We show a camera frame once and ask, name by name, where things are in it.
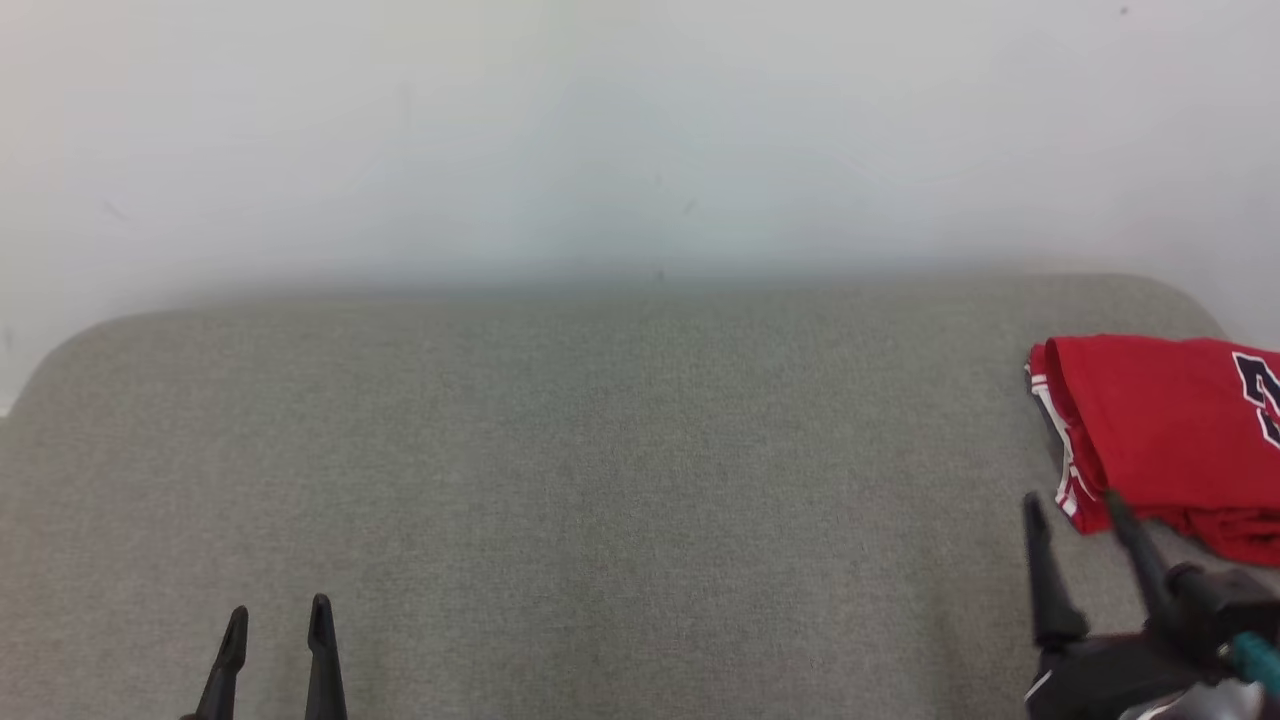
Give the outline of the red white numbered jersey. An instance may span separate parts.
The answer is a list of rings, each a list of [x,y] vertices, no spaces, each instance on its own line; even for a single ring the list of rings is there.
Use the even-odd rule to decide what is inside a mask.
[[[1107,489],[1142,519],[1280,510],[1280,351],[1059,336],[1032,347],[1027,374],[1062,442],[1056,505],[1083,536],[1110,529]]]

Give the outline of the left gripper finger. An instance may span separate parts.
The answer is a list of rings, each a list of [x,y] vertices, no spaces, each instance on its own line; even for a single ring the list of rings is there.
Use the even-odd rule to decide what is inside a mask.
[[[332,601],[324,593],[312,600],[307,646],[311,666],[303,720],[348,720]]]
[[[195,711],[179,720],[236,720],[237,679],[244,666],[248,628],[250,612],[241,605],[230,614]]]

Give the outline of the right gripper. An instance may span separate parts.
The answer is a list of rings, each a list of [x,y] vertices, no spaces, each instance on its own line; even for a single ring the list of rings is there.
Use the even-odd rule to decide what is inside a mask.
[[[1119,492],[1107,489],[1103,501],[1129,557],[1147,625],[1175,630],[1178,609],[1165,580],[1169,565]],[[1032,638],[1039,651],[1036,678],[1024,694],[1028,720],[1120,720],[1138,706],[1236,676],[1221,659],[1197,657],[1151,630],[1088,635],[1089,624],[1066,588],[1036,492],[1023,497],[1021,520]]]

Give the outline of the red shorts with white trim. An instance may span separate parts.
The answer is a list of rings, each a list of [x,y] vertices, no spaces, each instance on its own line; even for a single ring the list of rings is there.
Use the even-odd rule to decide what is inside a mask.
[[[1184,507],[1160,509],[1149,516],[1222,559],[1280,568],[1280,510]]]

